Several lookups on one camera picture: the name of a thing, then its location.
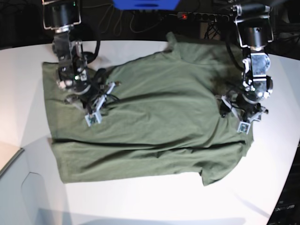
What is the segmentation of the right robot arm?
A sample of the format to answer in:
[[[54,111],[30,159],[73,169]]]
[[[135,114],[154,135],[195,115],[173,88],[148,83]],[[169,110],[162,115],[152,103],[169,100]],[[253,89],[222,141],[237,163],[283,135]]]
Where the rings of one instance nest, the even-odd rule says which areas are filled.
[[[100,123],[101,108],[119,82],[108,82],[106,69],[90,75],[88,65],[98,56],[100,41],[94,52],[85,52],[83,42],[73,35],[75,26],[81,24],[81,6],[78,0],[44,0],[43,27],[54,32],[52,51],[58,58],[57,85],[69,91],[65,103],[83,110],[88,123]]]

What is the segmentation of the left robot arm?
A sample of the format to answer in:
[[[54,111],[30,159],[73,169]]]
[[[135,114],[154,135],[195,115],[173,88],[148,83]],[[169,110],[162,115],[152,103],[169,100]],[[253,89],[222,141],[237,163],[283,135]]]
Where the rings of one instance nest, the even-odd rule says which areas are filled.
[[[270,58],[265,49],[273,42],[271,7],[255,0],[231,0],[225,7],[233,13],[237,40],[242,50],[241,84],[221,97],[243,125],[259,121],[268,110],[260,102],[273,92],[267,75]]]

